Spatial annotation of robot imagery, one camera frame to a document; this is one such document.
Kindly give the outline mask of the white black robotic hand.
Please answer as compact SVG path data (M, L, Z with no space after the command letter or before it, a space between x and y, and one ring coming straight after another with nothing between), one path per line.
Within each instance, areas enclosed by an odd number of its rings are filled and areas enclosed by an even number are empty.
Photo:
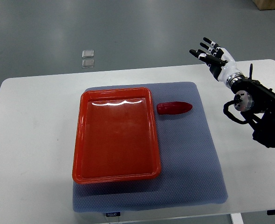
M226 87L231 88L232 80L243 76L243 73L237 68L236 61L225 48L216 42L206 37L203 38L203 41L205 43L201 42L200 46L206 51L191 49L189 53L204 62L217 81L223 82Z

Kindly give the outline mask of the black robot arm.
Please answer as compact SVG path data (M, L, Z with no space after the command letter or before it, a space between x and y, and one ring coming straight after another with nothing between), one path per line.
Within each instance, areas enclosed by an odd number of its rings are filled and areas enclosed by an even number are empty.
M235 94L225 103L224 114L238 124L249 124L254 130L253 140L267 148L275 148L275 93L252 79L253 65L249 77L234 75L228 84Z

